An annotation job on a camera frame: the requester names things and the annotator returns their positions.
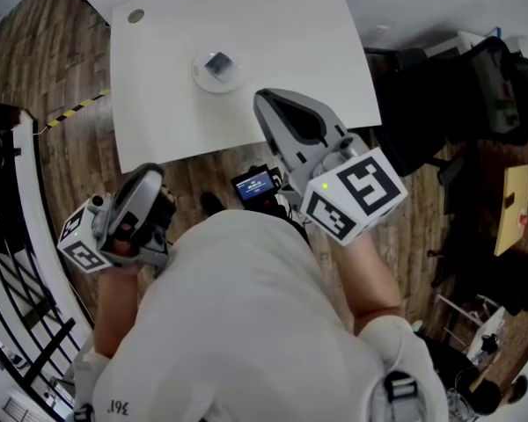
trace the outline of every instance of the wrist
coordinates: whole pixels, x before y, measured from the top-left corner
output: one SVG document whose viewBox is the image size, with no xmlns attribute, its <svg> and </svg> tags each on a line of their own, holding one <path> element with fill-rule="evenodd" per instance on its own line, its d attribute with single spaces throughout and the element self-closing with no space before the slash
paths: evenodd
<svg viewBox="0 0 528 422">
<path fill-rule="evenodd" d="M 115 280 L 128 280 L 136 279 L 137 275 L 141 272 L 139 265 L 132 265 L 129 267 L 108 267 L 99 271 L 100 277 L 109 277 Z"/>
<path fill-rule="evenodd" d="M 371 237 L 371 234 L 369 231 L 365 231 L 364 233 L 358 235 L 350 244 L 348 244 L 346 247 L 350 248 L 370 248 L 374 247 L 373 238 Z"/>
</svg>

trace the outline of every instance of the white shirt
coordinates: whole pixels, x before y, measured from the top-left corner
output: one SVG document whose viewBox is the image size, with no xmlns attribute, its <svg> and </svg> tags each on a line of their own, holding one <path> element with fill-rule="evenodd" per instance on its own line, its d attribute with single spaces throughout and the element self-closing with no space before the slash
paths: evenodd
<svg viewBox="0 0 528 422">
<path fill-rule="evenodd" d="M 380 317 L 355 337 L 293 227 L 223 211 L 173 246 L 98 372 L 92 406 L 97 421 L 366 421 L 390 369 L 417 380 L 426 420 L 447 420 L 426 346 L 404 319 Z"/>
</svg>

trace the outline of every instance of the shoe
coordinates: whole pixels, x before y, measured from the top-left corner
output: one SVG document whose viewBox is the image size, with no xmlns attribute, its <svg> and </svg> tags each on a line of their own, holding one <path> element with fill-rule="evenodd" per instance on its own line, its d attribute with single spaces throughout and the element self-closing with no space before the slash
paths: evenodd
<svg viewBox="0 0 528 422">
<path fill-rule="evenodd" d="M 203 212 L 207 215 L 207 217 L 211 217 L 212 215 L 215 215 L 225 209 L 223 203 L 221 203 L 221 201 L 213 193 L 203 193 L 200 197 L 200 202 L 202 204 Z"/>
</svg>

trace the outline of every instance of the white sleeve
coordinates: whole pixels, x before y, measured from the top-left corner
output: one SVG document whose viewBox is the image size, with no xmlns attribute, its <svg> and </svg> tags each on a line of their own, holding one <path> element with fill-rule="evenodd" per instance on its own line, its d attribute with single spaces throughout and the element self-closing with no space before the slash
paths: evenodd
<svg viewBox="0 0 528 422">
<path fill-rule="evenodd" d="M 92 397 L 94 388 L 109 361 L 107 357 L 96 353 L 93 348 L 83 359 L 74 361 L 74 383 L 77 391 L 74 401 L 75 412 L 66 418 L 67 421 L 93 420 Z"/>
<path fill-rule="evenodd" d="M 448 421 L 444 386 L 434 370 L 429 350 L 405 319 L 378 317 L 362 329 L 358 338 L 376 349 L 387 374 L 404 372 L 416 380 L 425 420 Z"/>
</svg>

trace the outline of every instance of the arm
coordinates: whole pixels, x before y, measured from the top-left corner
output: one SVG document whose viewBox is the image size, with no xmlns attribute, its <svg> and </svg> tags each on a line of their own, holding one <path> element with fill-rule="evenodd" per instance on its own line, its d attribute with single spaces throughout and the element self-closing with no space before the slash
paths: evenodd
<svg viewBox="0 0 528 422">
<path fill-rule="evenodd" d="M 114 251 L 120 255 L 129 255 L 130 249 L 128 243 L 114 241 Z M 123 338 L 135 325 L 139 272 L 139 266 L 131 266 L 114 267 L 99 274 L 94 350 L 107 358 L 113 358 Z"/>
<path fill-rule="evenodd" d="M 403 316 L 397 281 L 379 256 L 370 234 L 346 247 L 330 241 L 348 307 L 355 318 L 354 333 L 376 317 Z"/>
</svg>

